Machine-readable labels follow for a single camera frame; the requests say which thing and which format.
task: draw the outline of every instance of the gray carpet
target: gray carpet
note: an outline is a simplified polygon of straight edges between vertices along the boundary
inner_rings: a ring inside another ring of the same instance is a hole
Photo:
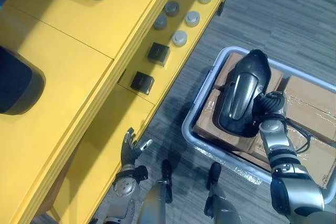
[[[213,160],[186,143],[181,125],[222,48],[259,48],[270,58],[335,83],[335,39],[335,0],[226,0],[221,17],[215,16],[210,22],[143,134],[143,140],[152,138],[154,143],[137,161],[147,166],[149,179],[141,182],[135,215],[146,192],[160,178],[161,161],[168,158],[174,173],[173,202],[166,207],[167,223],[212,223],[203,208],[207,171]],[[256,186],[225,167],[219,184],[243,223],[288,223],[272,209],[267,184]],[[110,198],[108,193],[94,215],[98,223],[102,223]],[[335,211],[335,200],[326,209]],[[53,222],[44,215],[33,223]]]

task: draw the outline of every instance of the robot leg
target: robot leg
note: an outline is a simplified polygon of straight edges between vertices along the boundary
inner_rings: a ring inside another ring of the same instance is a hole
[[[165,224],[165,204],[172,202],[171,166],[162,162],[162,178],[155,182],[142,203],[137,224]]]
[[[219,163],[213,163],[207,183],[209,196],[204,207],[204,214],[214,218],[214,224],[241,224],[241,218],[236,208],[226,200],[225,194],[218,185],[221,171]]]

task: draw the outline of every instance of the plastic bin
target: plastic bin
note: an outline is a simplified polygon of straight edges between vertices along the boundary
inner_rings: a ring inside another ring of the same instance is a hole
[[[241,55],[246,55],[249,53],[248,50],[240,47],[226,47],[220,51],[218,54],[211,70],[206,76],[184,122],[182,125],[182,134],[188,143],[192,144],[194,148],[208,157],[221,161],[222,165],[225,167],[234,170],[236,173],[241,174],[249,181],[260,184],[261,181],[265,181],[268,184],[271,183],[270,172],[263,170],[262,168],[250,163],[235,154],[223,150],[211,143],[205,141],[202,137],[193,133],[192,127],[195,124],[200,112],[202,111],[203,105],[212,89],[212,86],[216,80],[217,75],[219,74],[221,68],[223,67],[228,56],[236,52]],[[307,80],[311,83],[314,83],[324,89],[327,89],[333,93],[336,93],[336,86],[322,81],[318,78],[315,78],[309,74],[303,73],[297,69],[286,66],[282,63],[279,63],[275,60],[268,59],[268,62],[271,67],[276,68],[283,72],[284,78],[289,76],[297,76],[301,79]],[[336,193],[336,172],[334,170],[326,189],[322,189],[322,194],[324,197],[325,204],[329,203],[335,196]]]

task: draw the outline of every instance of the robotic hand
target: robotic hand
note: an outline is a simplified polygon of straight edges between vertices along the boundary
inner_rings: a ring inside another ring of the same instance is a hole
[[[133,141],[133,128],[126,132],[121,147],[121,170],[112,183],[114,192],[112,203],[107,212],[104,224],[130,224],[133,220],[135,201],[139,196],[139,183],[148,178],[147,168],[143,165],[135,167],[135,160],[153,142],[149,139],[138,146]]]
[[[324,200],[318,185],[301,165],[297,152],[287,137],[286,98],[273,91],[256,98],[260,135],[271,167],[273,208],[291,224],[335,223],[335,214],[324,211]],[[299,131],[310,141],[309,133]]]

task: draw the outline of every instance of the black box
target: black box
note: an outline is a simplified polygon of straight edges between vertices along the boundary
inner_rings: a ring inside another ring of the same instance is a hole
[[[144,94],[149,94],[154,83],[154,78],[148,74],[136,72],[131,88]]]
[[[148,60],[164,67],[170,49],[168,46],[154,42],[148,54]]]

